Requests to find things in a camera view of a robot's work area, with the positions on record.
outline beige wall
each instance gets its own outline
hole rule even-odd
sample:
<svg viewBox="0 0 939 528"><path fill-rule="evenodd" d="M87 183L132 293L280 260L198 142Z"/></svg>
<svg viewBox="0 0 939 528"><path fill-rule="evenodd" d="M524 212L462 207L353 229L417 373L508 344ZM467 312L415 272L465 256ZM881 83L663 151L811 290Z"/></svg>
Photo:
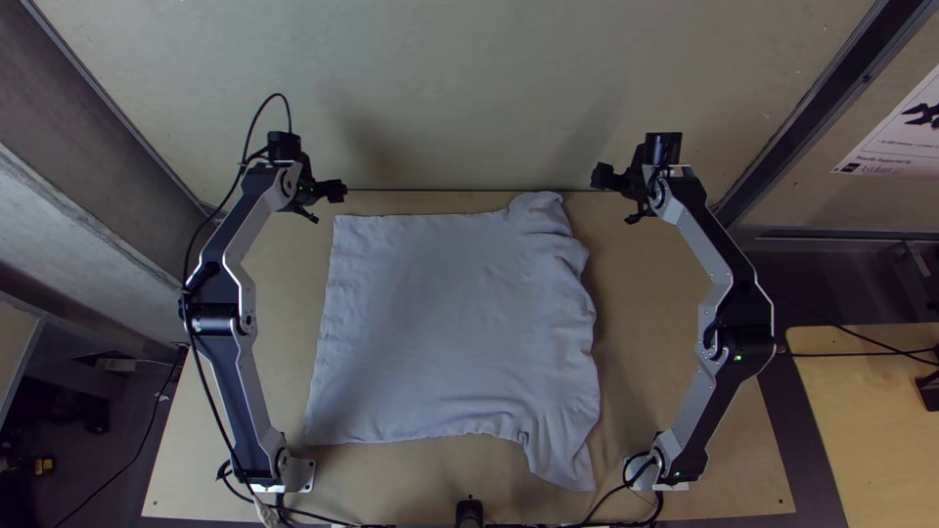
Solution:
<svg viewBox="0 0 939 528"><path fill-rule="evenodd" d="M207 201L274 91L314 174L353 188L583 189L678 130L715 200L872 0L36 4ZM257 136L283 126L273 107Z"/></svg>
<svg viewBox="0 0 939 528"><path fill-rule="evenodd" d="M937 35L934 14L741 225L939 231L939 178L828 173L939 64Z"/></svg>

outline wooden table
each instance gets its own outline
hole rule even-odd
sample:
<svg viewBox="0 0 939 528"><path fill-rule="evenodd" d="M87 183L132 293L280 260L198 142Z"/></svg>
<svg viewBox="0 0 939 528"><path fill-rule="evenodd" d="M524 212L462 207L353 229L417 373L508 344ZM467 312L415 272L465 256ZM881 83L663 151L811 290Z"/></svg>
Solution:
<svg viewBox="0 0 939 528"><path fill-rule="evenodd" d="M600 489L577 493L532 475L521 448L467 436L384 445L304 449L298 434L313 374L337 213L470 213L505 207L515 193L352 192L347 203L316 207L318 226L275 215L246 259L257 284L254 355L271 420L291 447L318 461L313 493L289 506L352 522L452 524L468 494L487 522L576 522L620 482L624 456L648 448L669 426L696 360L697 304L708 281L680 234L649 219L626 226L634 205L619 195L570 193L574 234L591 251L583 281L599 312L594 357L602 415L588 439ZM214 481L227 459L191 362L183 371L163 434L144 515L256 520L252 506ZM667 495L663 518L792 512L792 499L756 380L736 398L709 449L711 464L692 490ZM651 497L617 494L598 518L638 519Z"/></svg>
<svg viewBox="0 0 939 528"><path fill-rule="evenodd" d="M38 325L38 317L0 301L0 425L13 403Z"/></svg>
<svg viewBox="0 0 939 528"><path fill-rule="evenodd" d="M939 342L939 324L851 329L904 350ZM790 329L786 339L797 354L884 351L833 327ZM939 413L922 405L914 379L936 367L895 356L795 362L851 527L935 526Z"/></svg>

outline floor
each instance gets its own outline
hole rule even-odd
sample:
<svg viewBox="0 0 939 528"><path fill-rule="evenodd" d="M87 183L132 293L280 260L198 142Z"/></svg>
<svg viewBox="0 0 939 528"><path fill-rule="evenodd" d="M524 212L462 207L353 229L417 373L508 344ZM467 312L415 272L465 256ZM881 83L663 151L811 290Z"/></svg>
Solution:
<svg viewBox="0 0 939 528"><path fill-rule="evenodd" d="M915 268L902 262L896 252L762 252L750 257L764 289L771 296L777 296L779 292L786 295L788 302L778 300L776 303L777 336L780 339L784 337L786 328L823 323L798 305L809 306L838 322L851 324L939 320L939 314L925 306ZM821 437L795 366L790 360L778 359L760 374L759 379L797 511L786 515L661 522L659 526L847 526ZM129 379L125 396L112 406L112 431L109 434L92 435L78 424L43 428L37 440L37 451L54 453L59 465L53 476L35 480L35 499L41 505L38 510L40 526L53 526L89 489L103 482L124 461L130 460L147 426L155 393L161 383L162 379L152 375ZM167 390L168 395L171 393L172 387ZM154 433L141 458L66 523L65 528L257 526L139 517L168 408L168 402L158 405Z"/></svg>

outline metal frame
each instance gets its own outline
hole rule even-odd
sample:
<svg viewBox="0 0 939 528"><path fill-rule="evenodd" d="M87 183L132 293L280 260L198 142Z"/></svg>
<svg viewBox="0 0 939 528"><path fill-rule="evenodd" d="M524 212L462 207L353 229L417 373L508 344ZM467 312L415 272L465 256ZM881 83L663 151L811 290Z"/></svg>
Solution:
<svg viewBox="0 0 939 528"><path fill-rule="evenodd" d="M715 214L724 227L738 226L864 92L937 5L937 0L874 4L780 130L716 204Z"/></svg>

